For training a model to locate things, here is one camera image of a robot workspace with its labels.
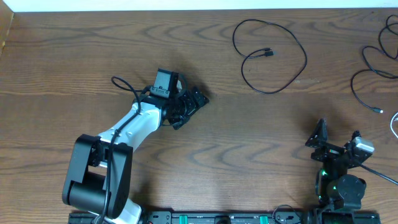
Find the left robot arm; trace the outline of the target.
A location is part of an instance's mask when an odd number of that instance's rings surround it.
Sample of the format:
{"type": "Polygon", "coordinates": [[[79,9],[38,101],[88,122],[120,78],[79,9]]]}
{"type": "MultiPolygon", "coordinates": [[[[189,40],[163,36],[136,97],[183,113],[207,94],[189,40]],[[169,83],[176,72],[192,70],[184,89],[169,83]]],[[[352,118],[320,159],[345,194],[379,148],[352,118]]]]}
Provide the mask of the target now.
{"type": "Polygon", "coordinates": [[[139,223],[142,208],[129,199],[134,151],[161,126],[178,130],[209,102],[197,87],[188,88],[183,75],[168,70],[158,69],[154,84],[142,90],[119,77],[111,81],[135,99],[114,126],[75,141],[62,192],[63,203],[77,208],[69,223],[139,223]]]}

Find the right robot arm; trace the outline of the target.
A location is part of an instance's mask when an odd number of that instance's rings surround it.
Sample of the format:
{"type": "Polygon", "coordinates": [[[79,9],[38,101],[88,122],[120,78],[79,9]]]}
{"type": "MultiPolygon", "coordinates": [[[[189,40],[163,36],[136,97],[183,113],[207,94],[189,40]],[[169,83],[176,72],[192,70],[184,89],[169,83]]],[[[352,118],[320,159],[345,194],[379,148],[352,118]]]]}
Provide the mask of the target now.
{"type": "Polygon", "coordinates": [[[348,170],[370,158],[374,144],[359,131],[344,146],[329,143],[326,120],[320,119],[305,145],[314,148],[311,159],[321,162],[322,168],[315,181],[319,206],[305,212],[302,223],[358,223],[355,212],[361,209],[366,181],[348,170]]]}

